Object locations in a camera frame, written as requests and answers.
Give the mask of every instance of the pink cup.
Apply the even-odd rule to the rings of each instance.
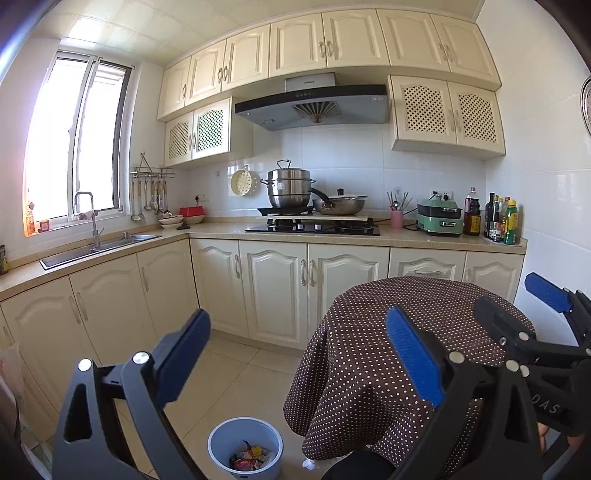
[[[392,214],[390,217],[392,228],[402,228],[404,225],[404,212],[402,210],[391,210],[390,213]]]

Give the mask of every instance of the tile floor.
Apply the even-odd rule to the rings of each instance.
[[[302,468],[302,437],[283,418],[283,402],[300,357],[283,355],[212,336],[178,400],[165,413],[185,448],[211,480],[231,480],[209,459],[207,438],[232,417],[257,417],[271,423],[284,442],[282,480],[319,480],[324,469]],[[121,423],[140,470],[156,477],[125,402],[118,403]]]

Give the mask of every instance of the cabinet door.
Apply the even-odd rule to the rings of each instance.
[[[456,145],[456,127],[447,82],[390,77],[397,138]]]
[[[191,160],[193,152],[193,112],[166,124],[164,166],[173,167]]]
[[[1,310],[0,330],[0,350],[6,350],[14,343],[14,340],[8,331],[8,325]],[[41,391],[25,364],[22,366],[22,379],[24,392],[19,404],[21,420],[33,429],[39,440],[47,440],[56,432],[57,410]]]
[[[458,145],[505,154],[505,137],[496,93],[449,83]]]
[[[271,24],[269,77],[325,68],[322,15],[304,15]]]
[[[452,73],[501,86],[495,62],[478,25],[457,18],[431,15],[444,45]]]
[[[248,337],[238,242],[191,239],[199,304],[213,328]]]
[[[390,65],[386,41],[375,10],[322,14],[328,68]]]
[[[270,32],[265,25],[228,38],[222,91],[269,78]]]
[[[513,303],[522,266],[522,255],[468,252],[463,281],[485,288]]]
[[[135,255],[79,271],[70,281],[103,364],[119,364],[135,352],[154,348],[156,334]]]
[[[158,118],[185,106],[190,65],[191,58],[184,59],[164,72],[158,103]]]
[[[82,358],[97,361],[67,277],[2,302],[2,311],[31,375],[59,411]]]
[[[389,277],[431,277],[462,281],[466,252],[391,248]]]
[[[179,330],[199,308],[189,240],[139,252],[148,310],[156,335],[162,338]]]
[[[226,40],[193,54],[185,105],[222,91],[223,55]]]
[[[431,15],[378,10],[390,65],[449,72],[449,64]]]
[[[309,337],[334,299],[355,285],[386,278],[389,248],[351,245],[308,245],[310,320]]]
[[[192,158],[203,158],[230,151],[230,111],[232,98],[195,110]]]
[[[305,244],[240,242],[250,337],[293,348],[308,344]]]

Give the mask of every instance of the sink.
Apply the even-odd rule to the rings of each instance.
[[[85,245],[83,247],[74,248],[73,250],[68,250],[67,252],[63,252],[61,254],[42,258],[39,260],[39,262],[41,262],[41,266],[44,270],[49,270],[51,268],[73,262],[74,260],[91,257],[92,255],[100,254],[108,250],[126,247],[127,245],[138,244],[140,242],[145,242],[146,240],[152,240],[158,237],[160,237],[160,235],[126,235],[120,238],[114,238],[113,240],[101,242],[99,247],[95,247],[92,244]]]

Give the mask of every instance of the faucet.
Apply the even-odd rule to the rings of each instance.
[[[105,230],[105,227],[101,228],[100,231],[98,231],[98,229],[96,227],[95,198],[92,195],[92,192],[80,191],[80,192],[76,192],[76,194],[74,195],[74,203],[78,203],[78,197],[80,195],[89,195],[90,196],[90,208],[92,209],[92,215],[90,216],[92,218],[92,245],[95,248],[99,248],[100,247],[100,235]]]

